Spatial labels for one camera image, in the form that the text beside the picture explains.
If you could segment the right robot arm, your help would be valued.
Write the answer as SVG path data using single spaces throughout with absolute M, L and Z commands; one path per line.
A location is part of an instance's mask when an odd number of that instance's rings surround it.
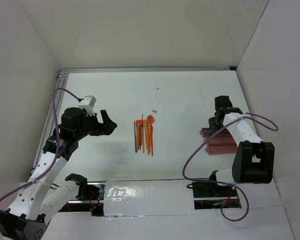
M 215 113 L 209 118 L 208 128 L 201 135 L 208 141 L 208 155 L 234 154 L 231 168 L 211 173 L 208 190 L 220 196 L 226 184 L 269 184 L 273 178 L 275 147 L 262 140 L 248 125 L 254 120 L 253 113 L 243 113 L 233 107 L 226 95 L 214 99 Z

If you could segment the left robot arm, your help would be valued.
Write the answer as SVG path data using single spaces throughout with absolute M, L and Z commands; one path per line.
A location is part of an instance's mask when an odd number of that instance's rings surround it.
M 17 188 L 18 196 L 0 210 L 0 233 L 12 240 L 42 239 L 52 217 L 71 199 L 82 200 L 89 193 L 86 177 L 71 173 L 51 194 L 49 190 L 59 172 L 87 136 L 109 136 L 117 128 L 106 110 L 101 110 L 102 122 L 95 113 L 84 108 L 67 108 L 61 123 L 47 139 L 43 153 L 31 178 Z

